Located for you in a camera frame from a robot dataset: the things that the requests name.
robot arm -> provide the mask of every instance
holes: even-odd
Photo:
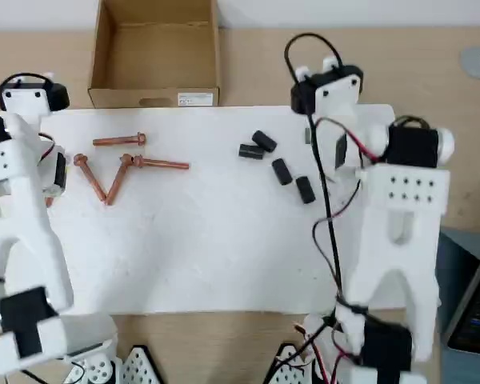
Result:
[[[22,242],[40,271],[40,286],[8,295],[0,284],[0,374],[9,374],[54,358],[100,366],[95,384],[113,375],[117,329],[104,314],[59,316],[73,305],[62,245],[50,226],[45,197],[66,186],[63,149],[41,139],[43,117],[67,108],[66,88],[44,76],[42,83],[9,82],[0,86],[0,197],[10,195],[6,217],[0,207],[0,279],[5,278],[10,249]]]
[[[356,196],[358,214],[345,224],[352,229],[352,260],[335,308],[337,327],[342,330],[336,331],[336,335],[344,349],[360,358],[343,360],[338,380],[381,382],[378,374],[390,372],[392,379],[388,382],[426,382],[424,377],[410,372],[410,363],[412,359],[427,360],[434,343],[439,304],[435,259],[450,185],[450,173],[437,167],[446,164],[454,152],[453,135],[444,128],[431,129],[426,122],[425,129],[407,124],[424,122],[419,118],[404,117],[390,125],[368,126],[356,114],[363,72],[356,66],[340,64],[337,54],[325,58],[322,71],[317,74],[307,67],[296,69],[294,79],[294,112],[312,114],[315,121],[333,118],[348,126],[377,157],[376,162],[356,170],[362,181]],[[337,129],[327,124],[321,129]],[[340,135],[346,148],[340,154],[341,161],[337,153],[335,168],[358,167],[358,146],[343,132]],[[406,292],[409,329],[366,320],[375,290],[393,272],[400,277]],[[313,334],[321,324],[321,318],[309,316],[305,321],[307,333]],[[332,339],[333,325],[316,341],[330,372],[340,355]]]

white sticker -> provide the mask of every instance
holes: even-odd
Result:
[[[187,92],[178,94],[178,106],[212,106],[214,94]]]

table surface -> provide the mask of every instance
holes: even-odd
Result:
[[[290,76],[282,60],[300,30],[221,30],[221,105],[288,105]],[[456,151],[448,214],[458,229],[480,231],[480,80],[459,64],[460,52],[480,46],[480,27],[316,30],[365,73],[361,102],[391,104],[396,114],[417,114],[452,129]],[[0,33],[0,81],[19,71],[55,72],[68,86],[73,108],[91,108],[87,85],[94,34]],[[303,40],[295,65],[318,69],[328,54]]]
[[[287,105],[290,79],[282,50],[297,32],[222,30],[221,104]],[[452,129],[457,149],[449,164],[453,178],[445,224],[480,231],[480,81],[469,78],[458,63],[462,49],[480,46],[480,27],[317,32],[338,46],[346,62],[364,69],[362,102],[389,103],[397,114],[420,114]],[[87,85],[93,38],[92,31],[1,32],[0,81],[19,71],[53,71],[68,86],[73,108],[91,108]],[[313,42],[294,48],[295,63],[315,69],[324,54]],[[146,342],[171,382],[260,382],[278,344],[290,336],[293,320],[279,314],[118,318],[119,350],[125,357],[132,343]],[[47,379],[60,379],[60,371],[53,365],[40,368]],[[427,377],[439,382],[437,353]],[[13,382],[27,381],[14,376]]]

copper bolt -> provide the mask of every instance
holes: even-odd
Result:
[[[82,170],[83,174],[86,176],[87,181],[92,185],[94,192],[98,196],[100,202],[104,202],[106,200],[106,194],[103,192],[103,189],[100,187],[98,180],[93,175],[92,171],[90,170],[89,166],[87,165],[87,156],[84,154],[77,154],[74,156],[73,164],[79,166]]]
[[[106,198],[105,204],[111,206],[114,204],[115,197],[118,195],[119,188],[121,188],[122,181],[126,176],[126,172],[128,168],[134,164],[134,158],[131,154],[124,154],[120,157],[121,159],[121,166],[117,174],[115,175],[114,182],[112,183],[112,187],[109,190],[109,195]]]
[[[146,135],[137,132],[136,136],[126,136],[124,138],[96,138],[93,140],[93,146],[115,146],[117,144],[146,144]]]
[[[166,162],[164,160],[152,160],[150,158],[144,158],[143,156],[134,157],[134,165],[138,168],[144,166],[156,166],[158,168],[176,168],[178,170],[188,170],[190,164],[188,162]]]

open cardboard box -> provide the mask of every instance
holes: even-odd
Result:
[[[102,0],[89,95],[95,108],[216,106],[215,0]]]

